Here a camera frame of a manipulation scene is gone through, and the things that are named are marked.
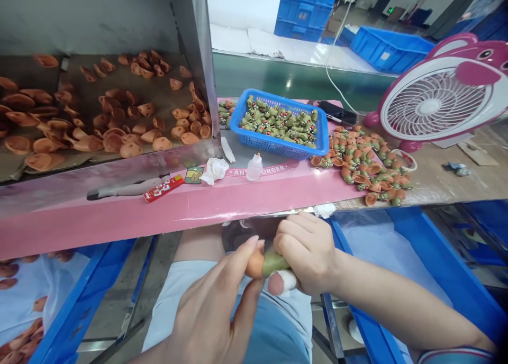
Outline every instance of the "black smartphone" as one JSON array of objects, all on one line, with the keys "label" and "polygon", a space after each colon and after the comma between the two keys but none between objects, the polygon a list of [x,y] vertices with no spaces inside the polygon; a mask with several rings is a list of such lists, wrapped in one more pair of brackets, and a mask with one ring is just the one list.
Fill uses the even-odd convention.
[{"label": "black smartphone", "polygon": [[344,110],[342,107],[338,107],[328,101],[320,101],[318,107],[324,110],[328,119],[335,122],[347,126],[353,126],[358,122],[358,116],[355,113]]}]

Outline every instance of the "fan ear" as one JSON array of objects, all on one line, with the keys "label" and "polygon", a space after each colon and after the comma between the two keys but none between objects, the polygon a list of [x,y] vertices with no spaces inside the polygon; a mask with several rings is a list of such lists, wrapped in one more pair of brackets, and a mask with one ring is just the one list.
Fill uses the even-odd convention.
[{"label": "fan ear", "polygon": [[450,36],[438,43],[427,55],[427,59],[432,59],[443,53],[454,49],[462,48],[478,42],[478,38],[473,33],[458,33]]}]

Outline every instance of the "cartoon face fan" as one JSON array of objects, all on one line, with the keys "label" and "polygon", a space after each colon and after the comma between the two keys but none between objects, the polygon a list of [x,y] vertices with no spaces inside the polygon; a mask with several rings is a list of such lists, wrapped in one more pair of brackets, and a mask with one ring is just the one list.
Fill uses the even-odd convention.
[{"label": "cartoon face fan", "polygon": [[461,33],[437,44],[386,91],[365,126],[381,122],[407,152],[496,118],[508,108],[508,43]]}]

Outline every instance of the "red packet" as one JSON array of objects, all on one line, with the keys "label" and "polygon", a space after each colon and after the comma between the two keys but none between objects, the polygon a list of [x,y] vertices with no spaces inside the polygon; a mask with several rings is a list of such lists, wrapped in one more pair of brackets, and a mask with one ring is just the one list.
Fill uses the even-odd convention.
[{"label": "red packet", "polygon": [[172,191],[173,189],[181,186],[185,183],[185,179],[181,175],[177,175],[174,178],[169,179],[168,181],[165,181],[162,184],[159,184],[154,189],[149,190],[148,192],[144,193],[144,199],[147,201],[147,203],[152,203],[158,198],[163,197],[168,192]]}]

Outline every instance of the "white finger bandage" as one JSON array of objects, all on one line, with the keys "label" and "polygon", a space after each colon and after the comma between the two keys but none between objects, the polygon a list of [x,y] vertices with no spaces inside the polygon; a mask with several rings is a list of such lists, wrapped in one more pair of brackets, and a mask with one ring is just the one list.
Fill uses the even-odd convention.
[{"label": "white finger bandage", "polygon": [[278,273],[284,283],[284,290],[279,296],[289,296],[289,291],[296,287],[296,276],[291,270],[275,270],[270,276]]}]

